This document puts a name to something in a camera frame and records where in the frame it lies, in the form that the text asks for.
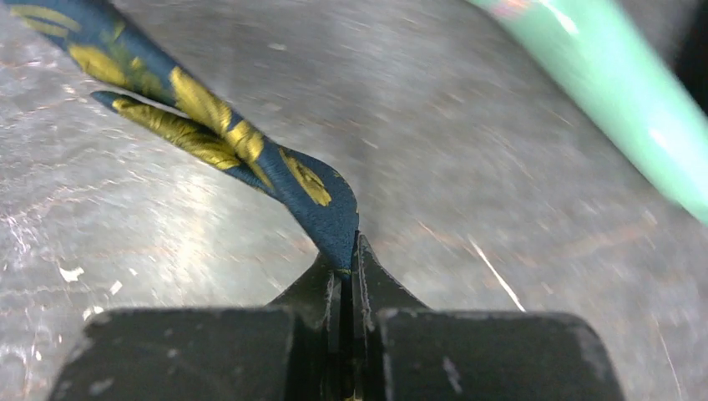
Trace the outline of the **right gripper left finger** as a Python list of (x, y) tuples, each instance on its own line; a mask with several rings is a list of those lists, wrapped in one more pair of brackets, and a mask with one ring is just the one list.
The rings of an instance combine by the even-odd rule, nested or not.
[(262, 307), (118, 308), (85, 324), (52, 400), (338, 400), (332, 308), (319, 256)]

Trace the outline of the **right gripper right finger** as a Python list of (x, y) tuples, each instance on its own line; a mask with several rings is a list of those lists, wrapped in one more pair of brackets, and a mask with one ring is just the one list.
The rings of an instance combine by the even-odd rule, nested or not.
[(366, 400), (622, 400), (597, 332), (566, 312), (436, 311), (357, 237), (351, 276)]

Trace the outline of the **navy yellow floral tie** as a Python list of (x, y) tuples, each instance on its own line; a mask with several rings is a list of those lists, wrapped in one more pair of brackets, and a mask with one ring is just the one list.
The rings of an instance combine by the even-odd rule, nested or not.
[(357, 200), (331, 166), (268, 138), (108, 1), (11, 1), (8, 8), (109, 85), (112, 112), (283, 204), (317, 249), (350, 274)]

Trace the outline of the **mint green flashlight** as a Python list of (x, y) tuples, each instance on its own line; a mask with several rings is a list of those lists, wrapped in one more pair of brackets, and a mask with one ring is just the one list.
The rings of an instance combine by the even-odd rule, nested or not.
[(613, 1), (481, 1), (668, 200), (707, 220), (707, 118)]

